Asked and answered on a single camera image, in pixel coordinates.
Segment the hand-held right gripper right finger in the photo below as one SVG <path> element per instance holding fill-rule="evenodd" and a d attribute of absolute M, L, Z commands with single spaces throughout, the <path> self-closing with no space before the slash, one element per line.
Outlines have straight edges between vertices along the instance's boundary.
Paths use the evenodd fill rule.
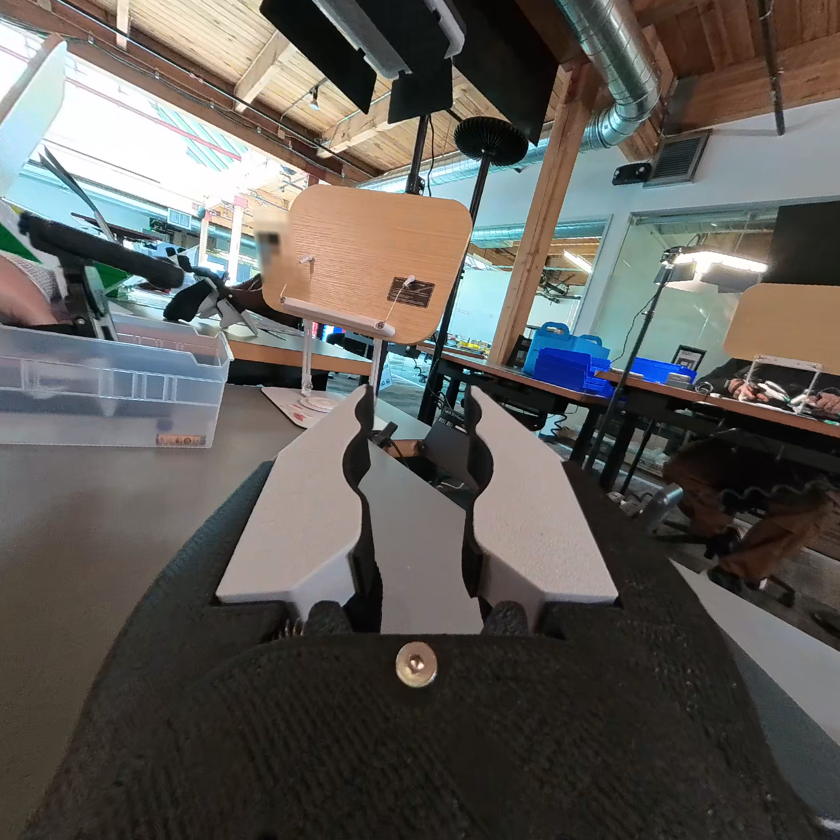
<path fill-rule="evenodd" d="M 618 591 L 561 458 L 471 386 L 462 575 L 489 606 L 613 605 Z"/>

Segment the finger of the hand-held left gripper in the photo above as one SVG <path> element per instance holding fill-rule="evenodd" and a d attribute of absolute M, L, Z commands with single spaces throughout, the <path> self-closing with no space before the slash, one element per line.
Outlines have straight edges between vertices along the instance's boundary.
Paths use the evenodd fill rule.
<path fill-rule="evenodd" d="M 109 299 L 95 266 L 89 266 L 89 311 L 96 337 L 100 340 L 119 341 L 119 334 L 112 320 Z"/>

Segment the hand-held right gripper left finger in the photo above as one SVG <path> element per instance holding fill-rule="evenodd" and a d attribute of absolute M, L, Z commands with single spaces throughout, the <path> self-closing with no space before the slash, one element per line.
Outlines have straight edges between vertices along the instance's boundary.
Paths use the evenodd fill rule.
<path fill-rule="evenodd" d="M 336 602 L 352 629 L 382 628 L 382 575 L 370 504 L 373 391 L 357 388 L 283 448 L 250 512 L 216 598 L 225 604 L 284 602 L 302 621 Z"/>

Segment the clear plastic storage bin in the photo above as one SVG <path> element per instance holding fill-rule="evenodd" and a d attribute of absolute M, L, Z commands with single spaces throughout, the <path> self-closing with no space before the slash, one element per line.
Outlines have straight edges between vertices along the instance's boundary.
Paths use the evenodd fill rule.
<path fill-rule="evenodd" d="M 233 359 L 224 333 L 112 319 L 119 341 L 2 327 L 2 445 L 158 448 L 158 433 L 213 445 Z"/>

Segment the person's left hand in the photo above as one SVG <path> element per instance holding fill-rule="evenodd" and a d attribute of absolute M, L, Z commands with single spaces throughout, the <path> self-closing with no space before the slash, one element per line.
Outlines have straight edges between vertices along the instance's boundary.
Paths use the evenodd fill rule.
<path fill-rule="evenodd" d="M 49 297 L 23 268 L 1 257 L 1 322 L 21 328 L 60 324 Z"/>

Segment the wooden desk with black legs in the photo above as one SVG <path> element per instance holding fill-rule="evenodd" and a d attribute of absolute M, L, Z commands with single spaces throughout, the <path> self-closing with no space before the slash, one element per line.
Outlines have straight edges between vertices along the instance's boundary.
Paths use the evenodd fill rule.
<path fill-rule="evenodd" d="M 541 433 L 550 418 L 562 420 L 569 417 L 573 409 L 582 409 L 582 425 L 571 445 L 570 455 L 578 464 L 583 463 L 588 455 L 608 404 L 603 396 L 580 387 L 570 388 L 536 380 L 509 366 L 449 350 L 444 351 L 429 369 L 418 419 L 432 424 L 437 411 L 454 412 L 460 394 L 469 386 L 488 394 L 534 433 Z"/>
<path fill-rule="evenodd" d="M 604 456 L 598 479 L 606 492 L 614 489 L 634 431 L 642 422 L 647 422 L 651 431 L 663 427 L 699 438 L 722 435 L 730 446 L 838 475 L 838 426 L 822 419 L 647 382 L 635 375 L 617 387 L 614 395 L 616 406 L 606 411 L 599 432 L 603 434 L 610 423 L 617 423 L 614 443 Z"/>

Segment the brown office chair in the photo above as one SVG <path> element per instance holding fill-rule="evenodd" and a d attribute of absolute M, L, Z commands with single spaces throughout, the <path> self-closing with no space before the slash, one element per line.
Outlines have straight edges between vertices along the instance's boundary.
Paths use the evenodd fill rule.
<path fill-rule="evenodd" d="M 720 543 L 733 531 L 727 505 L 748 501 L 763 518 L 720 556 L 711 581 L 733 593 L 757 590 L 786 560 L 838 517 L 838 478 L 719 437 L 694 441 L 664 466 L 663 480 L 682 489 L 678 508 L 689 532 Z"/>

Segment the black light stand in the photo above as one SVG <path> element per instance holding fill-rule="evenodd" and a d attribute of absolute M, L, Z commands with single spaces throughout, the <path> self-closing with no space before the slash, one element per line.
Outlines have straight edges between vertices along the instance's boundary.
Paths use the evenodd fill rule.
<path fill-rule="evenodd" d="M 584 462 L 584 472 L 591 474 L 598 455 L 601 453 L 607 428 L 618 414 L 626 383 L 633 371 L 635 360 L 644 343 L 647 332 L 655 317 L 655 312 L 667 285 L 674 283 L 689 284 L 689 290 L 698 285 L 712 285 L 718 289 L 732 287 L 734 277 L 751 277 L 735 285 L 736 290 L 745 291 L 759 281 L 768 269 L 768 264 L 757 259 L 733 255 L 706 246 L 677 246 L 668 248 L 662 255 L 657 273 L 655 293 L 644 311 L 644 320 L 636 337 L 631 353 L 616 384 L 612 398 L 603 415 L 602 425 L 598 430 Z"/>

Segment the black tripod pole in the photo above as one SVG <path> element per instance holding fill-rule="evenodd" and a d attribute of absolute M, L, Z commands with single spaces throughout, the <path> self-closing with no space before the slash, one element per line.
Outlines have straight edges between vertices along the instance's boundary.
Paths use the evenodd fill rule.
<path fill-rule="evenodd" d="M 406 176 L 405 194 L 420 195 L 424 191 L 424 181 L 421 176 L 421 167 L 424 158 L 424 149 L 430 119 L 430 114 L 424 114 L 418 120 L 413 157 Z"/>

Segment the black overhead light panel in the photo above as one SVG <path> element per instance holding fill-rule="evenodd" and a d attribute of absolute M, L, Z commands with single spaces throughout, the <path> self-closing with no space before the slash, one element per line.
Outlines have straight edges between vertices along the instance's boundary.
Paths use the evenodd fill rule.
<path fill-rule="evenodd" d="M 452 105 L 456 70 L 529 142 L 559 68 L 516 2 L 265 1 L 259 12 L 357 110 L 392 84 L 388 123 Z"/>

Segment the dark hanging ceiling rod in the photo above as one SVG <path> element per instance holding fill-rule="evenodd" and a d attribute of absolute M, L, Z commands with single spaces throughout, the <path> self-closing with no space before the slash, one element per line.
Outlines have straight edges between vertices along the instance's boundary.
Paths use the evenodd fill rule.
<path fill-rule="evenodd" d="M 773 22 L 774 1 L 757 1 L 756 5 L 762 36 L 763 58 L 770 82 L 775 131 L 778 136 L 782 137 L 785 135 L 786 126 L 781 86 L 781 66 Z"/>

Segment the wooden support post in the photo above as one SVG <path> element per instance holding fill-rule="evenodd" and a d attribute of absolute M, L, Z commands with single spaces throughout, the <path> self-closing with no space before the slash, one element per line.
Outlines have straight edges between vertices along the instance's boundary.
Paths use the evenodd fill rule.
<path fill-rule="evenodd" d="M 591 63 L 578 63 L 562 76 L 563 96 L 554 114 L 548 148 L 524 226 L 489 362 L 504 364 L 528 322 L 554 230 L 581 148 L 585 127 L 601 86 Z"/>

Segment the black wall screen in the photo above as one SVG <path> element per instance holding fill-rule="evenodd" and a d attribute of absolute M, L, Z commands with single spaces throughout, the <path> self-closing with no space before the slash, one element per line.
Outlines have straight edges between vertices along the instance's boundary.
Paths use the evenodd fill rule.
<path fill-rule="evenodd" d="M 779 207 L 763 284 L 839 286 L 839 201 Z"/>

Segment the grey wall vent grille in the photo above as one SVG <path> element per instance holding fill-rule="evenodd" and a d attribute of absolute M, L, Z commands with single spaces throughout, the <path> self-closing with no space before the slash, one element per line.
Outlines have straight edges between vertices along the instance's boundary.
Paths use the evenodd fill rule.
<path fill-rule="evenodd" d="M 713 129 L 703 129 L 663 138 L 650 162 L 644 188 L 691 183 Z"/>

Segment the wide silver air duct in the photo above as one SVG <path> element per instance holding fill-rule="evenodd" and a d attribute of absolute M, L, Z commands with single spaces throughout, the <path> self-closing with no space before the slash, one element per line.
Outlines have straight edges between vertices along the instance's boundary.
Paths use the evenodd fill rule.
<path fill-rule="evenodd" d="M 654 51 L 629 2 L 552 2 L 563 15 L 586 58 L 601 74 L 613 104 L 590 117 L 581 141 L 581 153 L 619 146 L 631 139 L 654 114 L 660 96 L 661 73 Z M 491 164 L 489 172 L 521 170 L 542 162 L 548 140 L 513 164 Z M 477 177 L 480 163 L 466 153 L 445 154 L 427 174 L 427 186 L 441 186 Z M 407 171 L 393 171 L 361 184 L 375 192 L 402 193 Z"/>

